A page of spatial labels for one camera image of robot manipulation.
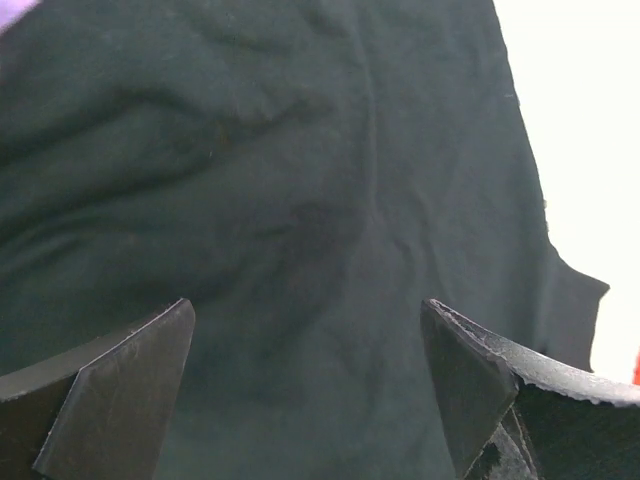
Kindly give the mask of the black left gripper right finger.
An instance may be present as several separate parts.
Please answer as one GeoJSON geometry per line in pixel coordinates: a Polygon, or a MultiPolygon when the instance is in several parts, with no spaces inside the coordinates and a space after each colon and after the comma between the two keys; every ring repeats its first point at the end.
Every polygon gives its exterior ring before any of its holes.
{"type": "Polygon", "coordinates": [[[458,479],[638,480],[639,389],[568,366],[446,305],[423,304],[458,479]]]}

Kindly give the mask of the black t shirt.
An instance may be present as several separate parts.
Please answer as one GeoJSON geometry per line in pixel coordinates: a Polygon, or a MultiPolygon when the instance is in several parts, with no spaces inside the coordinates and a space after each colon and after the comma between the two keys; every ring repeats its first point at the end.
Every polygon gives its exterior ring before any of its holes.
{"type": "Polygon", "coordinates": [[[1,369],[179,298],[160,479],[450,479],[437,299],[587,369],[490,1],[43,1],[1,36],[1,369]]]}

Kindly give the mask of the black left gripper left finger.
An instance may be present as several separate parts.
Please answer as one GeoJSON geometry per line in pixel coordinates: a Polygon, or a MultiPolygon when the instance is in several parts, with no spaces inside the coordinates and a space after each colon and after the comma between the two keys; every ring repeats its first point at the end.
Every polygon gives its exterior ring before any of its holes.
{"type": "Polygon", "coordinates": [[[194,327],[193,306],[180,299],[2,376],[2,478],[153,478],[194,327]]]}

